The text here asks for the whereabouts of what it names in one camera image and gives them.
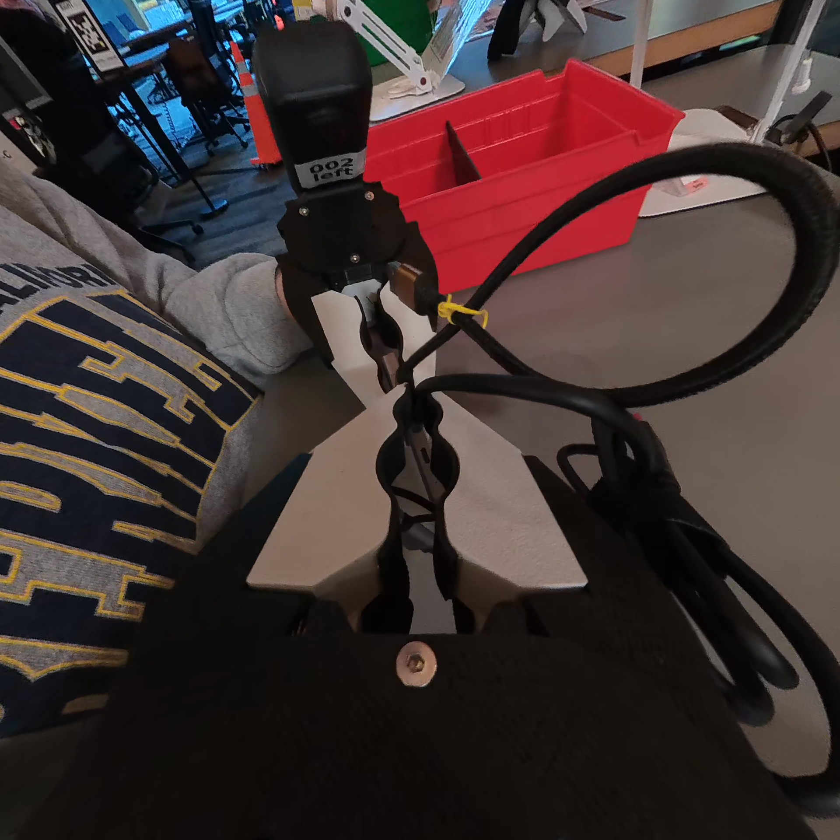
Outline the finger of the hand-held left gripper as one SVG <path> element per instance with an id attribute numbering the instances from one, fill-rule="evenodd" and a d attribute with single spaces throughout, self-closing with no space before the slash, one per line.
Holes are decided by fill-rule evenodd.
<path id="1" fill-rule="evenodd" d="M 394 383 L 387 358 L 375 358 L 365 344 L 368 322 L 357 297 L 327 290 L 311 303 L 332 354 L 332 368 L 364 407 L 377 403 L 384 394 L 401 386 Z"/>
<path id="2" fill-rule="evenodd" d="M 434 334 L 429 319 L 404 305 L 390 313 L 377 306 L 377 380 L 380 387 L 394 387 L 399 363 Z"/>

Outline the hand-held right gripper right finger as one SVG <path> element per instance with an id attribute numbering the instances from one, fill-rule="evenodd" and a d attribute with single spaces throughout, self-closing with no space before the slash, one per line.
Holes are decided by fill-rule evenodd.
<path id="1" fill-rule="evenodd" d="M 501 603 L 583 590 L 587 576 L 520 449 L 446 394 L 434 401 L 447 592 L 481 628 Z"/>

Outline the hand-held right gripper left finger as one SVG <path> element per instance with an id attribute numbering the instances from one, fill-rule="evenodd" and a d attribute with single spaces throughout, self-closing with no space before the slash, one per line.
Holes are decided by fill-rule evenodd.
<path id="1" fill-rule="evenodd" d="M 399 505 L 377 459 L 395 448 L 394 416 L 404 387 L 381 396 L 312 450 L 286 506 L 248 574 L 250 588 L 338 603 L 368 632 L 407 633 L 413 621 Z"/>

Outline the red plastic bin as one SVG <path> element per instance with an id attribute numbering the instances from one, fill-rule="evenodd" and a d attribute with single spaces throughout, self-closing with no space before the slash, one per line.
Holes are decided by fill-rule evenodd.
<path id="1" fill-rule="evenodd" d="M 575 59 L 371 127 L 365 178 L 395 194 L 443 293 L 478 286 L 556 208 L 667 151 L 685 114 Z"/>

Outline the orange traffic cone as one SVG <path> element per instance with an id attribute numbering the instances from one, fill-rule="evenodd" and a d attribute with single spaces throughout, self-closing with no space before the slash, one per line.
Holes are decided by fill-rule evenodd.
<path id="1" fill-rule="evenodd" d="M 255 144 L 255 157 L 250 160 L 250 163 L 262 169 L 280 165 L 282 163 L 280 152 L 255 80 L 237 43 L 231 41 L 229 46 L 233 54 L 239 86 Z"/>

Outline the white articulated lamp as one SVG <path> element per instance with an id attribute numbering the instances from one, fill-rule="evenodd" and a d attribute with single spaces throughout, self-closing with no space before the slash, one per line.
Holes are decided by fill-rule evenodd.
<path id="1" fill-rule="evenodd" d="M 464 90 L 464 83 L 449 71 L 489 5 L 489 1 L 454 2 L 423 53 L 418 54 L 363 2 L 311 2 L 314 14 L 344 21 L 405 78 L 405 81 L 374 86 L 374 102 L 391 104 L 406 100 L 409 110 L 451 98 Z"/>

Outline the green crate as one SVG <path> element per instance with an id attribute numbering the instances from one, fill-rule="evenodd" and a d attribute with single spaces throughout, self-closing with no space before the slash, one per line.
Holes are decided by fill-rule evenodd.
<path id="1" fill-rule="evenodd" d="M 429 10 L 428 1 L 363 1 L 417 54 L 422 54 L 434 33 L 437 12 Z"/>

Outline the black office chair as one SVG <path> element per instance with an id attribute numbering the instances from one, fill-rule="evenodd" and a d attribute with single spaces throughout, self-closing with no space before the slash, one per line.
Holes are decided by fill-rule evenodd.
<path id="1" fill-rule="evenodd" d="M 171 38 L 163 66 L 202 135 L 208 154 L 215 154 L 219 139 L 225 135 L 232 135 L 242 149 L 248 148 L 250 124 L 245 101 L 225 58 L 219 54 L 206 57 L 194 38 Z"/>

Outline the printed marker tag sign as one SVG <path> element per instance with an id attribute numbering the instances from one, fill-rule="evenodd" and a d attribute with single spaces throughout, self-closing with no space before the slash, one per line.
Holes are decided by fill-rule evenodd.
<path id="1" fill-rule="evenodd" d="M 54 9 L 98 75 L 103 77 L 128 69 L 86 1 L 54 2 Z"/>

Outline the grey navy printed sweatshirt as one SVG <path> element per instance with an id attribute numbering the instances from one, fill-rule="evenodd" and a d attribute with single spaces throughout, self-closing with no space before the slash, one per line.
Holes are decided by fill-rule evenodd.
<path id="1" fill-rule="evenodd" d="M 5 739 L 104 705 L 228 516 L 261 391 L 94 266 L 1 286 Z"/>

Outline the white desk lamp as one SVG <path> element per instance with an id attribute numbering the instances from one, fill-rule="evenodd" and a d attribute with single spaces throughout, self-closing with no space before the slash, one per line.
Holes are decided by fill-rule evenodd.
<path id="1" fill-rule="evenodd" d="M 825 1 L 806 2 L 804 17 L 792 45 L 783 46 L 778 58 L 762 60 L 758 72 L 759 108 L 755 119 L 747 117 L 742 120 L 729 106 L 690 108 L 674 130 L 668 149 L 681 151 L 730 142 L 763 144 L 772 122 L 780 115 L 785 96 L 793 87 L 794 77 L 802 65 L 825 5 Z M 693 208 L 738 201 L 763 191 L 761 187 L 737 178 L 706 176 L 708 186 L 689 196 L 679 194 L 677 178 L 655 183 L 644 199 L 639 216 L 648 218 L 677 214 Z"/>

